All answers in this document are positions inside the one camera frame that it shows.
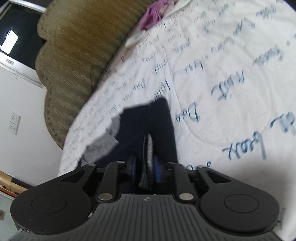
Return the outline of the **olive tufted headboard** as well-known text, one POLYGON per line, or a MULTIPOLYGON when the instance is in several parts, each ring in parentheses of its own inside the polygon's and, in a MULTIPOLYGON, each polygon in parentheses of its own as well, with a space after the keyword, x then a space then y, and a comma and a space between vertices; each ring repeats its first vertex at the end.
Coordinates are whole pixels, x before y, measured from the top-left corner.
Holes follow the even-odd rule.
POLYGON ((52 1, 39 19, 37 32, 44 45, 35 68, 47 91, 45 123, 59 147, 114 54, 150 4, 52 1))

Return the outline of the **window with white frame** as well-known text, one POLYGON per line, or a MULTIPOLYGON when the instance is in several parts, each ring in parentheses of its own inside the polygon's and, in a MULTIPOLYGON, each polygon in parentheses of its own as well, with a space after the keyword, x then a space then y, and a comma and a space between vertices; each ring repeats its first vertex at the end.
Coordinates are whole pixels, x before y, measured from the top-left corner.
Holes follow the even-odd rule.
POLYGON ((39 88, 35 61, 43 47, 37 25, 46 8, 29 1, 6 1, 1 6, 1 68, 39 88))

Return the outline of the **white script-printed bedspread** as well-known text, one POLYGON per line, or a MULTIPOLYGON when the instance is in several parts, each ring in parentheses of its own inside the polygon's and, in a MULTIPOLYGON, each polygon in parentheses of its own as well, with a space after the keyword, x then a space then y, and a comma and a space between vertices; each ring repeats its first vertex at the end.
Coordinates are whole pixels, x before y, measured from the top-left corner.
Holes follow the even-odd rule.
POLYGON ((263 189, 295 239, 295 10, 286 1, 180 1, 103 76, 67 134, 59 174, 124 108, 167 99, 178 161, 263 189))

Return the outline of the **navy and grey sweater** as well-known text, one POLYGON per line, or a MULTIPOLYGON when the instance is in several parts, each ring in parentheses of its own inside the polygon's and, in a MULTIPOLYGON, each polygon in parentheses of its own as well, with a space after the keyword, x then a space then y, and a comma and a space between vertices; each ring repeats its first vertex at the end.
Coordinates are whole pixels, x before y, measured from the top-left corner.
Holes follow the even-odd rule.
POLYGON ((159 178, 161 163, 176 163, 177 150, 170 109, 165 98, 126 108, 111 119, 105 132, 86 146, 78 166, 132 163, 132 179, 140 188, 159 178))

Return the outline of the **wooden gold wardrobe frame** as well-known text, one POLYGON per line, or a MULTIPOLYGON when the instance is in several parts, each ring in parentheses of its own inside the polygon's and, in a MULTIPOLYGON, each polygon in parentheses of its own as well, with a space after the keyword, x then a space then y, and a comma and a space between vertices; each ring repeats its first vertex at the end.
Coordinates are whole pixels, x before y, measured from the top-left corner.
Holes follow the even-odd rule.
POLYGON ((8 196, 17 197, 30 188, 32 188, 32 185, 0 171, 0 190, 8 196))

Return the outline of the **white wall socket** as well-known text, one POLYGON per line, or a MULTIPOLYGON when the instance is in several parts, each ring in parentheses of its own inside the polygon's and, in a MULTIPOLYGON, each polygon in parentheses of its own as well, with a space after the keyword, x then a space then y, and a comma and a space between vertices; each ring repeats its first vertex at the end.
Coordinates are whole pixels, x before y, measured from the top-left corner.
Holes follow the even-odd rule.
POLYGON ((20 124, 20 120, 21 120, 21 116, 15 112, 11 112, 11 117, 10 117, 10 121, 9 121, 9 131, 13 134, 13 135, 17 135, 18 133, 18 128, 19 128, 19 124, 20 124))

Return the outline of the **purple cloth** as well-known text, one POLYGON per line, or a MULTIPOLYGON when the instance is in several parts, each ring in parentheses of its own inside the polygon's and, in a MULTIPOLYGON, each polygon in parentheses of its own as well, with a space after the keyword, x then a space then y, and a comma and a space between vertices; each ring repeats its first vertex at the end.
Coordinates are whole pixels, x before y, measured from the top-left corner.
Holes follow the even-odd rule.
POLYGON ((177 2, 178 1, 159 0, 149 5, 139 22, 140 30, 147 31, 155 26, 164 17, 165 13, 171 10, 177 2))

